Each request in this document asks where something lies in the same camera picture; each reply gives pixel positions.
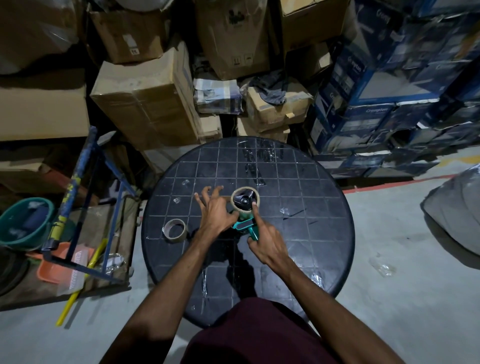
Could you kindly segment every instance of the person's left arm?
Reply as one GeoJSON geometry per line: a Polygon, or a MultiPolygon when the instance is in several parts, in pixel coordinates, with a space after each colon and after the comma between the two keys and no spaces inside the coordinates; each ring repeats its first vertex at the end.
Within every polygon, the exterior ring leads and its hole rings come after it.
{"type": "Polygon", "coordinates": [[[202,210],[202,221],[190,247],[133,313],[101,364],[126,362],[149,354],[156,361],[164,361],[208,248],[222,231],[238,219],[238,212],[227,212],[227,202],[219,196],[222,188],[216,187],[210,197],[210,186],[205,187],[202,190],[204,203],[195,194],[202,210]]]}

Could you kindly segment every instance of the tape roll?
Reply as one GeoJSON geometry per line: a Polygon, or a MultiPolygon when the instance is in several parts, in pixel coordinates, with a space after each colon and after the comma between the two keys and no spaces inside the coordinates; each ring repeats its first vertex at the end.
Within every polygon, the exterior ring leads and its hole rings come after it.
{"type": "Polygon", "coordinates": [[[173,218],[169,222],[165,224],[165,226],[162,229],[163,234],[165,237],[171,241],[172,243],[180,243],[185,240],[187,237],[188,229],[187,229],[187,224],[179,218],[173,218]],[[175,225],[181,225],[183,227],[183,230],[180,235],[178,236],[170,236],[170,230],[175,226],[175,225]]]}
{"type": "Polygon", "coordinates": [[[248,218],[252,218],[253,215],[252,215],[252,210],[242,210],[241,208],[238,208],[235,206],[235,204],[233,203],[233,197],[240,191],[242,190],[252,190],[253,192],[255,192],[255,195],[257,196],[257,206],[260,207],[260,195],[258,194],[258,191],[255,190],[253,187],[248,187],[248,186],[245,186],[245,187],[240,187],[240,188],[237,188],[235,191],[233,191],[232,193],[232,196],[230,196],[230,203],[231,205],[233,206],[233,209],[235,211],[238,211],[239,214],[240,214],[240,219],[242,220],[246,220],[248,218]]]}

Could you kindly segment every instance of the person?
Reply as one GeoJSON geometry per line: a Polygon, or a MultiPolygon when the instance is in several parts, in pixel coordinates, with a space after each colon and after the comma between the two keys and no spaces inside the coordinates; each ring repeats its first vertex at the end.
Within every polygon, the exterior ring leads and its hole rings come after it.
{"type": "MultiPolygon", "coordinates": [[[[144,358],[163,362],[179,327],[205,255],[217,236],[232,227],[222,187],[195,194],[202,219],[187,251],[147,295],[105,353],[101,364],[132,363],[144,358]]],[[[319,336],[285,306],[245,298],[212,327],[190,341],[182,363],[403,363],[364,323],[313,283],[288,256],[278,230],[252,206],[259,239],[248,239],[258,259],[287,285],[319,336]]]]}

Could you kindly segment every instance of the round table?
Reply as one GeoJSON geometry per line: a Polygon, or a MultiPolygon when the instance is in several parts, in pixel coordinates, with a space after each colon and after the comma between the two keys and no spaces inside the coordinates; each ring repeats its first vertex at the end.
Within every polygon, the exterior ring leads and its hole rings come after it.
{"type": "MultiPolygon", "coordinates": [[[[335,180],[310,156],[287,144],[259,137],[225,138],[180,157],[158,181],[142,225],[147,269],[158,283],[188,248],[200,225],[193,198],[205,186],[223,185],[230,196],[242,186],[260,194],[260,214],[282,233],[288,254],[300,269],[332,296],[342,288],[355,248],[347,200],[335,180]],[[164,224],[180,218],[189,237],[170,243],[164,224]]],[[[212,325],[240,299],[263,297],[306,318],[283,281],[247,245],[248,235],[229,229],[212,244],[184,316],[212,325]]]]}

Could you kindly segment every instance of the teal plastic tub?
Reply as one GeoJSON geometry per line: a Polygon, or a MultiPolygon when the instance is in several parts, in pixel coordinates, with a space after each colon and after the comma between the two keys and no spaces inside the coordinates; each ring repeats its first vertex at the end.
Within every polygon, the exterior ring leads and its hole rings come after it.
{"type": "MultiPolygon", "coordinates": [[[[23,251],[40,248],[50,234],[55,217],[55,207],[46,198],[18,201],[0,216],[0,245],[23,251]]],[[[75,223],[67,220],[61,242],[69,241],[74,231],[75,223]]]]}

